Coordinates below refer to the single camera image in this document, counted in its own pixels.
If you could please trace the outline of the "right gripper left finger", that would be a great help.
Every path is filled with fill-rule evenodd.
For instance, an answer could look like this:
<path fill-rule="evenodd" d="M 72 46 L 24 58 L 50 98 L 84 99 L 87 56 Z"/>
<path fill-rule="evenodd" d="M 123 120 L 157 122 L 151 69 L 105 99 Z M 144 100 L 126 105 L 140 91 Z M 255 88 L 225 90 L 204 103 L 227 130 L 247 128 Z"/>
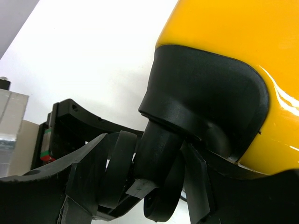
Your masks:
<path fill-rule="evenodd" d="M 89 224 L 98 209 L 100 178 L 106 168 L 109 136 L 101 134 L 80 149 L 0 180 L 2 224 Z"/>

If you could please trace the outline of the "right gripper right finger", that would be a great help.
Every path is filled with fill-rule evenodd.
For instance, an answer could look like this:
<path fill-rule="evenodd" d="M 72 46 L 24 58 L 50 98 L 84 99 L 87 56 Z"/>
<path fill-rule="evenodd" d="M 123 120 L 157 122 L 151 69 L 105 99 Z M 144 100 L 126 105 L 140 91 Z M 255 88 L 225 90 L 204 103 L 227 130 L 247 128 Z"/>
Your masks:
<path fill-rule="evenodd" d="M 193 224 L 296 224 L 299 171 L 262 175 L 184 144 L 185 191 Z"/>

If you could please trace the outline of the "yellow Pikachu suitcase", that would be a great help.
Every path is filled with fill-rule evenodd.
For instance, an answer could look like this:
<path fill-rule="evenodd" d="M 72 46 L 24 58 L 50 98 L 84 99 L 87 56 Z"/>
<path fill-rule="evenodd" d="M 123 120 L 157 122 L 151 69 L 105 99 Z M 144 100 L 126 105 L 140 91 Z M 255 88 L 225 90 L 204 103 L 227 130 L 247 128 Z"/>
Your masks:
<path fill-rule="evenodd" d="M 156 43 L 139 112 L 149 121 L 134 158 L 116 152 L 98 215 L 114 220 L 140 200 L 165 222 L 185 191 L 186 143 L 262 174 L 299 170 L 299 3 L 180 0 Z"/>

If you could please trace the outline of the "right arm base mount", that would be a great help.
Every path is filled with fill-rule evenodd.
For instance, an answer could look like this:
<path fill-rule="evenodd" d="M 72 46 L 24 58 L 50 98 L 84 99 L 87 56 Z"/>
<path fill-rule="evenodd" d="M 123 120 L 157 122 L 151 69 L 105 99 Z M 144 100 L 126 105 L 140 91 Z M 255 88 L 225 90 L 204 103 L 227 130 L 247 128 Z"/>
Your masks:
<path fill-rule="evenodd" d="M 31 170 L 53 162 L 81 148 L 103 133 L 127 131 L 140 139 L 143 132 L 102 119 L 66 99 L 53 105 L 47 120 L 39 126 Z"/>

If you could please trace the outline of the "aluminium front rail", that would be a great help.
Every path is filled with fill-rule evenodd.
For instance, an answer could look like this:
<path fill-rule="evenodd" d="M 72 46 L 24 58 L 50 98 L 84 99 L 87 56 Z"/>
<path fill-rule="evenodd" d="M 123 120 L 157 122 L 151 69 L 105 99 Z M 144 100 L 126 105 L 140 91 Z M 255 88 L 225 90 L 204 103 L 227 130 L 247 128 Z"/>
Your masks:
<path fill-rule="evenodd" d="M 12 163 L 28 96 L 10 91 L 11 82 L 0 78 L 0 176 L 6 177 Z"/>

